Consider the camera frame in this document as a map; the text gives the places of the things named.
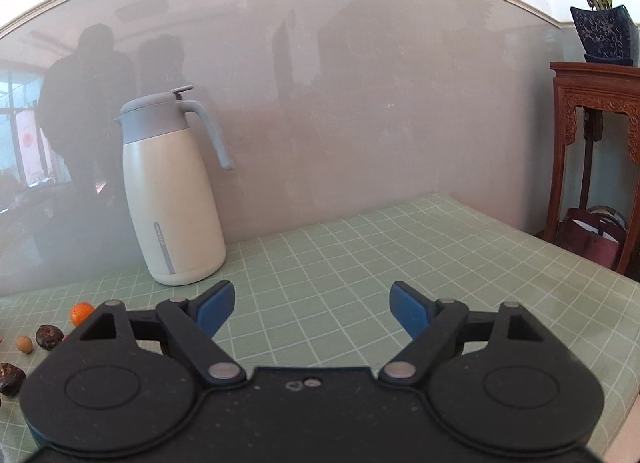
jug handle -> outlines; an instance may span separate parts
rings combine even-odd
[[[234,165],[229,159],[228,154],[226,154],[226,148],[222,141],[220,130],[216,123],[209,117],[207,110],[201,104],[198,104],[193,100],[180,100],[178,101],[178,107],[182,113],[188,113],[190,111],[196,113],[197,116],[200,117],[200,120],[202,120],[202,123],[207,130],[207,135],[209,135],[209,139],[213,144],[213,148],[216,150],[220,166],[225,170],[233,169]]]

maroon bag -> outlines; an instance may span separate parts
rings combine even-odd
[[[584,209],[570,208],[560,223],[556,245],[601,266],[614,269],[625,240],[625,231],[612,221]]]

green checkered tablecloth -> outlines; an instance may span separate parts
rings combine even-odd
[[[38,347],[20,353],[16,337],[33,338],[45,323],[71,331],[68,310],[80,300],[120,299],[129,309],[146,309],[174,295],[194,297],[220,279],[235,284],[237,302],[215,340],[249,370],[379,369],[409,342],[388,310],[388,289],[401,280],[431,299],[454,297],[473,310],[497,309],[505,300],[527,306],[602,382],[606,406],[590,442],[597,453],[638,395],[638,285],[439,194],[230,245],[222,268],[190,286],[162,286],[145,267],[133,266],[4,297],[0,361],[29,373],[47,354]],[[0,445],[4,463],[36,449],[17,399],[2,397]]]

plant stand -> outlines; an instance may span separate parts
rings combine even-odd
[[[542,238],[554,243],[558,230],[566,147],[574,143],[576,107],[583,107],[585,155],[580,208],[586,208],[591,183],[593,142],[602,139],[603,111],[627,114],[628,154],[640,163],[640,68],[582,62],[552,62],[555,100],[554,168],[551,195]],[[629,218],[629,230],[616,271],[625,273],[640,232],[640,179]]]

orange fruit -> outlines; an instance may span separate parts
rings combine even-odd
[[[84,319],[93,313],[94,309],[93,305],[89,302],[78,302],[71,308],[69,318],[74,326],[80,326]]]

